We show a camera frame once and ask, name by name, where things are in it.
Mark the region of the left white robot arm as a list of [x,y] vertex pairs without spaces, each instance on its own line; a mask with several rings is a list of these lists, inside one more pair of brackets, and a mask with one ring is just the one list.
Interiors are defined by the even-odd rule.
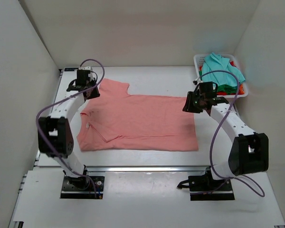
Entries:
[[79,189],[85,189],[90,177],[86,174],[85,165],[73,152],[74,138],[70,122],[86,100],[97,98],[100,94],[96,79],[91,76],[91,68],[79,68],[75,72],[76,79],[69,83],[66,97],[54,105],[48,116],[38,118],[38,148],[55,160]]

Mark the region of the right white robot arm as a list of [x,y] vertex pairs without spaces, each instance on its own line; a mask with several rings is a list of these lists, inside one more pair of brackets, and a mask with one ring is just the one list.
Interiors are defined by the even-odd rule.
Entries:
[[183,111],[199,114],[206,111],[218,122],[232,142],[228,160],[211,163],[200,176],[190,176],[178,184],[178,188],[191,188],[203,194],[218,190],[230,179],[245,174],[265,172],[269,168],[269,139],[265,133],[257,133],[248,127],[234,112],[232,104],[217,96],[217,84],[194,82],[196,88],[189,91]]

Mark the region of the salmon pink t shirt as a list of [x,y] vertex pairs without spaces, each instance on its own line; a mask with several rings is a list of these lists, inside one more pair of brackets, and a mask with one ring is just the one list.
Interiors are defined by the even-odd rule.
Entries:
[[197,151],[194,116],[185,97],[130,95],[128,83],[104,79],[100,97],[81,111],[81,151],[106,149]]

